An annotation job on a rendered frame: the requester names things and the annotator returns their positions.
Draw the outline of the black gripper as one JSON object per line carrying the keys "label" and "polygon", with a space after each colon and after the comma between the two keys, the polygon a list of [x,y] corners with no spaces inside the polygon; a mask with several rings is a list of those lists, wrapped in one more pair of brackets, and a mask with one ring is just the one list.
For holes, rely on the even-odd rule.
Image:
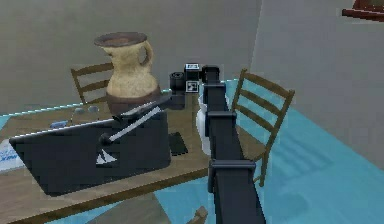
{"label": "black gripper", "polygon": [[126,135],[130,131],[137,128],[139,125],[146,122],[148,119],[156,115],[162,109],[171,109],[171,110],[182,110],[185,108],[185,76],[183,72],[174,72],[169,75],[170,89],[171,91],[165,95],[165,102],[162,104],[160,101],[152,101],[143,105],[140,105],[136,108],[133,108],[127,112],[124,112],[119,115],[113,115],[112,118],[115,121],[132,121],[136,120],[132,124],[128,125],[126,128],[115,133],[114,135],[109,135],[103,133],[99,142],[103,146],[111,145],[115,140]]}

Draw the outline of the black flat phone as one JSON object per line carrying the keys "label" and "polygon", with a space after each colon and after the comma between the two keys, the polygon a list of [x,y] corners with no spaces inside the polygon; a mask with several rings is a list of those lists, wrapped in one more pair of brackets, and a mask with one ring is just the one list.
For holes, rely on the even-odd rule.
{"label": "black flat phone", "polygon": [[171,133],[169,135],[169,148],[172,156],[178,156],[188,152],[184,140],[179,132]]}

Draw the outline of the tan ceramic jug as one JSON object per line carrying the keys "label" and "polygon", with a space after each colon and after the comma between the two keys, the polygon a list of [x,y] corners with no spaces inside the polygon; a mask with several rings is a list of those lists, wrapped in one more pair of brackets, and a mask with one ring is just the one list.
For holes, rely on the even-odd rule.
{"label": "tan ceramic jug", "polygon": [[141,32],[115,32],[94,40],[111,58],[113,74],[106,88],[106,101],[112,115],[156,100],[160,85],[152,75],[154,52]]}

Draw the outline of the grey eyeglasses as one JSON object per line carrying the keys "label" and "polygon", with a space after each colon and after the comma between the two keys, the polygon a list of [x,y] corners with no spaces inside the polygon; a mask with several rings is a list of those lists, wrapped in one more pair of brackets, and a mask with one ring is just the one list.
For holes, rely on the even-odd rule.
{"label": "grey eyeglasses", "polygon": [[98,106],[91,105],[87,109],[85,109],[83,107],[77,107],[74,109],[74,111],[71,114],[71,118],[70,118],[71,124],[74,124],[74,118],[77,115],[82,116],[84,114],[88,114],[92,121],[96,121],[96,120],[100,119]]}

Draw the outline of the wooden slatted chair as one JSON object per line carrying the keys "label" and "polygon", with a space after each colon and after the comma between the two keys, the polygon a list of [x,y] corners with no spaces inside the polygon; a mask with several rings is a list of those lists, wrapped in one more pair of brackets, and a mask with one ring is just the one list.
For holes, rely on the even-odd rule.
{"label": "wooden slatted chair", "polygon": [[242,69],[231,109],[250,121],[249,127],[236,127],[242,153],[246,159],[261,163],[260,174],[254,178],[263,187],[267,176],[270,152],[293,101],[295,91]]}
{"label": "wooden slatted chair", "polygon": [[80,76],[90,75],[94,73],[100,73],[100,72],[106,72],[113,69],[113,64],[111,62],[109,63],[103,63],[103,64],[96,64],[96,65],[90,65],[79,69],[71,68],[70,72],[75,84],[75,87],[78,91],[79,98],[83,104],[94,104],[94,103],[100,103],[106,101],[106,95],[103,95],[102,97],[93,99],[91,101],[87,101],[85,99],[84,94],[86,92],[95,91],[98,89],[106,88],[108,85],[109,80],[101,80],[97,82],[93,82],[90,84],[87,84],[85,86],[82,86],[79,82]]}

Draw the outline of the black open laptop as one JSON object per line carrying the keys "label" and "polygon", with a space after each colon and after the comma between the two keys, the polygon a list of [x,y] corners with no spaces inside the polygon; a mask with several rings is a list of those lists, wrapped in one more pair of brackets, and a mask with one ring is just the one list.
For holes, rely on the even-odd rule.
{"label": "black open laptop", "polygon": [[160,111],[102,146],[131,123],[113,119],[15,136],[9,143],[45,194],[60,196],[170,165],[167,113]]}

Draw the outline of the white bottle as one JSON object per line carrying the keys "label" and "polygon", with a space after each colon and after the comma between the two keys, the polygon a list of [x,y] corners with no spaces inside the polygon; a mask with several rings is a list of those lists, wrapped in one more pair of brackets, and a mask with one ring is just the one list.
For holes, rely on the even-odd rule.
{"label": "white bottle", "polygon": [[[210,156],[211,155],[211,149],[210,149],[210,138],[209,135],[206,133],[206,131],[210,128],[211,122],[206,119],[206,112],[207,112],[207,105],[203,102],[204,96],[200,95],[198,97],[198,104],[200,109],[197,112],[196,115],[196,127],[202,142],[202,151]],[[231,121],[234,122],[234,117],[231,115],[231,112],[229,110],[227,111],[216,111],[213,115],[214,121]]]}

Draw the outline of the wooden dining table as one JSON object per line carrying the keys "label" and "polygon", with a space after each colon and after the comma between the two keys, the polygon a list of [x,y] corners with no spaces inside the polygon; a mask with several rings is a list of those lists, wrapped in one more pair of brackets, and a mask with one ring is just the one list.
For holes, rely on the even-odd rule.
{"label": "wooden dining table", "polygon": [[25,168],[0,174],[0,224],[45,224],[206,176],[209,157],[195,125],[198,109],[198,96],[188,94],[183,110],[169,112],[169,131],[182,135],[188,152],[164,169],[58,197],[44,194]]}

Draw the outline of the white printed paper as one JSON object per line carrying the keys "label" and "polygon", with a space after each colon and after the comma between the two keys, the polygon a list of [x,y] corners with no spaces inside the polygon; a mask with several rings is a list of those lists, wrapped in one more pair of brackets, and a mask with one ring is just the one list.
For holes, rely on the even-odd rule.
{"label": "white printed paper", "polygon": [[23,167],[24,163],[13,149],[8,139],[0,143],[0,172]]}

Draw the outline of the dark red wall shelf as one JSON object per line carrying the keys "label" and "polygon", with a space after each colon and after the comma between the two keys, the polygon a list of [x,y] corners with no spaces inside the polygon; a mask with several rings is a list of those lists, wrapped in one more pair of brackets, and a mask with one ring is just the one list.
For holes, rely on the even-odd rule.
{"label": "dark red wall shelf", "polygon": [[354,0],[351,8],[341,11],[344,17],[384,22],[384,0]]}

